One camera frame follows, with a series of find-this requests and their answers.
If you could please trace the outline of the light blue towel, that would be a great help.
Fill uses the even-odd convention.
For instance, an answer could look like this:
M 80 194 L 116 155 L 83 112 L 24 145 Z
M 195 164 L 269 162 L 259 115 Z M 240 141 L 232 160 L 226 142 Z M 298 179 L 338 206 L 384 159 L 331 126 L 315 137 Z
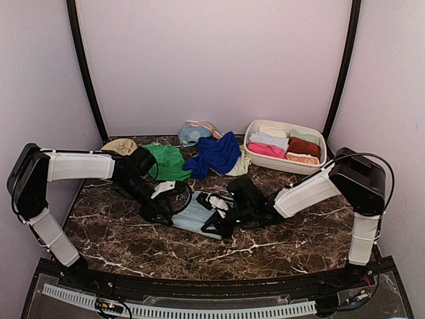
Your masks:
M 201 231 L 201 227 L 204 225 L 204 223 L 207 221 L 207 219 L 214 213 L 218 212 L 214 209 L 208 210 L 204 208 L 201 204 L 197 202 L 197 196 L 202 191 L 195 191 L 192 195 L 192 198 L 189 202 L 189 204 L 179 212 L 178 214 L 174 215 L 172 217 L 173 226 L 178 229 L 182 229 L 184 231 L 190 231 L 192 233 L 197 233 L 199 235 L 204 235 L 206 237 L 214 238 L 221 240 L 222 238 L 218 235 L 213 235 L 209 233 L 203 233 Z M 221 196 L 214 193 L 209 193 L 213 195 L 217 195 L 221 197 L 223 200 L 225 200 L 229 207 L 232 208 L 232 199 L 229 196 Z

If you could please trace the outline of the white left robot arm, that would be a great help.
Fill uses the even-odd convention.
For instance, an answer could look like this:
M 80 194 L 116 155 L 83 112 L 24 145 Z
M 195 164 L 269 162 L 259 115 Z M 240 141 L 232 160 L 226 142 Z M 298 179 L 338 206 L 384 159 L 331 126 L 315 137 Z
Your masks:
M 123 156 L 113 151 L 60 152 L 29 143 L 23 148 L 7 180 L 11 207 L 20 222 L 29 226 L 56 260 L 69 268 L 69 281 L 80 290 L 87 290 L 93 285 L 94 276 L 84 268 L 84 257 L 50 212 L 47 185 L 71 179 L 110 180 L 141 205 L 141 215 L 146 221 L 171 225 L 170 204 L 156 195 L 144 180 L 155 163 L 154 156 L 143 147 Z

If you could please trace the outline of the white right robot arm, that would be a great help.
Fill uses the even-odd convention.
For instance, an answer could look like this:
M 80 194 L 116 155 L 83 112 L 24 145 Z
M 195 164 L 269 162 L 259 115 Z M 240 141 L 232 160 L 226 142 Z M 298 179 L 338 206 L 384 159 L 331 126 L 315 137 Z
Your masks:
M 339 283 L 353 288 L 365 276 L 363 266 L 370 261 L 382 216 L 392 198 L 393 192 L 386 190 L 387 169 L 391 169 L 390 164 L 376 154 L 341 148 L 322 168 L 269 196 L 265 196 L 251 179 L 239 177 L 227 187 L 232 207 L 219 207 L 210 195 L 198 200 L 214 211 L 201 226 L 201 231 L 229 238 L 237 225 L 276 225 L 304 209 L 341 195 L 352 207 L 354 221 L 349 266 L 339 273 Z

